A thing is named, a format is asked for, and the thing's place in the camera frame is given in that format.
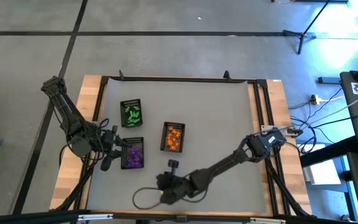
wooden plank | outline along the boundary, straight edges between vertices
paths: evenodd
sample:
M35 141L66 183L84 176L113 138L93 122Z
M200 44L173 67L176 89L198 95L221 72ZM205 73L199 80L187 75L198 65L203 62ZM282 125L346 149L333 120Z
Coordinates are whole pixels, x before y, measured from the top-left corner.
M283 83L281 80L267 80L267 86L274 124L277 126L291 125ZM296 144L295 138L288 137L287 141ZM295 200L301 204L302 208L309 214L312 214L298 150L285 144L280 151L280 155L287 188Z
M79 106L79 110L83 116L91 120L93 116L94 107L96 104L96 98L99 91L101 76L95 75L86 75L84 77L83 86L81 87L80 97L78 98L77 105ZM259 122L257 116L257 110L255 105L255 95L253 86L248 85L249 89L249 100L250 100L250 108L252 113L252 121L254 125L254 130L259 131ZM275 121L275 125L286 126L291 124L289 111L287 108L287 101L285 99L284 89L280 80L268 80L268 92L270 97L270 102L272 105L273 118ZM262 104L262 112L264 115L264 121L267 124L267 113L266 107L264 103L264 95L263 92L260 91L260 98ZM99 119L103 117L103 108L104 108L104 97L102 100L102 105L99 112ZM287 140L291 143L295 143L295 140L292 138L287 138ZM75 186L76 181L78 181L79 174L81 170L81 161L76 158L70 151L64 154L62 167L59 172L57 184L55 187L55 192L51 202L51 208L59 206L65 197L71 192L72 188ZM295 148L291 146L285 145L281 150L282 157L282 165L284 176L286 180L286 184L290 192L293 194L297 202L305 209L308 213L311 214L311 208L309 203L308 194L306 191L305 181L303 180L302 169L300 165L300 160L298 156L298 152ZM270 204L270 195L269 188L267 185L267 175L265 170L264 162L260 162L260 171L262 175L262 185L264 188L264 195L266 201L266 212L264 213L254 213L254 212L208 212L208 213L200 213L200 212L188 212L187 214L192 215L227 215L227 216L249 216L249 215L263 215L263 216L271 216L272 208ZM86 199L89 193L89 185L87 185L84 189L84 194L81 198L81 208L85 208ZM277 203L280 213L283 213L283 205L281 200L281 194L276 188L277 195ZM126 213L161 213L167 214L171 212L164 211L121 211L115 210L111 212L126 212Z

black clamp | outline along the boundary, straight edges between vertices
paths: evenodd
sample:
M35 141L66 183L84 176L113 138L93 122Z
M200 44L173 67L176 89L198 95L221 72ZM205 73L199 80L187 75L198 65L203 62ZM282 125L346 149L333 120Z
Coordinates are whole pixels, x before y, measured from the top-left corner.
M177 223L186 223L189 222L186 215L177 215L176 216L176 222Z
M227 79L227 81L231 81L230 73L229 71L224 71L223 78Z
M293 138L296 138L296 137L298 137L299 135L303 134L303 130L288 128L288 129L287 129L287 133L288 133L288 134L296 134L296 136L292 136Z
M118 70L118 72L119 72L119 77L120 77L121 81L124 81L125 80L124 74L122 74L121 70Z

gray tabletop surface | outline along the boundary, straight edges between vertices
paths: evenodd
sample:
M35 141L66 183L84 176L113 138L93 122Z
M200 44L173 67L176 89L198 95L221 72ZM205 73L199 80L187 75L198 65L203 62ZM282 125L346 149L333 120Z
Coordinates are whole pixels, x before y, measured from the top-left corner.
M122 128L120 101L141 100L143 125ZM145 167L121 170L121 160L103 172L95 168L88 209L136 210L132 194L156 187L156 176L168 171L169 159L180 162L177 175L207 168L230 155L253 132L247 83L120 82L110 80L104 117L109 128L119 125L122 138L144 137ZM183 153L160 151L164 121L185 123ZM159 201L160 192L144 191L135 200L141 207ZM244 163L216 177L200 203L179 201L154 210L177 212L264 212L260 165Z

small container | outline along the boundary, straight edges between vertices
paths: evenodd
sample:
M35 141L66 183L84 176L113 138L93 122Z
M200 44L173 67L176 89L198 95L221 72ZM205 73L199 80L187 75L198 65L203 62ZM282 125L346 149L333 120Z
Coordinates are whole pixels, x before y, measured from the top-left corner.
M134 128L143 124L140 99L121 101L121 126Z
M185 124L164 122L161 138L161 151L182 152L185 140Z
M144 167L143 137L124 138L132 147L122 147L125 156L121 157L121 169L140 169Z

light stand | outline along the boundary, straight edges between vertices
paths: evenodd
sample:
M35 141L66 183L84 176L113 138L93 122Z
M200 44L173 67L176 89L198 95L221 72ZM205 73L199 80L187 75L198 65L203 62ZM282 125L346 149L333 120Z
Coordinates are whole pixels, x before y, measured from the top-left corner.
M315 39L316 36L315 35L311 35L311 36L306 36L306 33L309 31L310 27L314 24L314 22L317 20L317 18L320 16L321 12L325 9L325 7L328 5L328 3L331 0L327 0L326 3L324 4L324 6L320 9L320 11L317 13L317 16L313 19L313 21L311 21L311 23L309 24L308 28L306 28L306 30L303 33L300 32L293 32L293 31L289 31L289 30L283 30L284 33L288 33L291 35L295 35L299 38L300 43L299 43L299 47L298 47L298 55L301 54L302 51L302 46L303 46L303 39L305 37L309 37L312 39Z

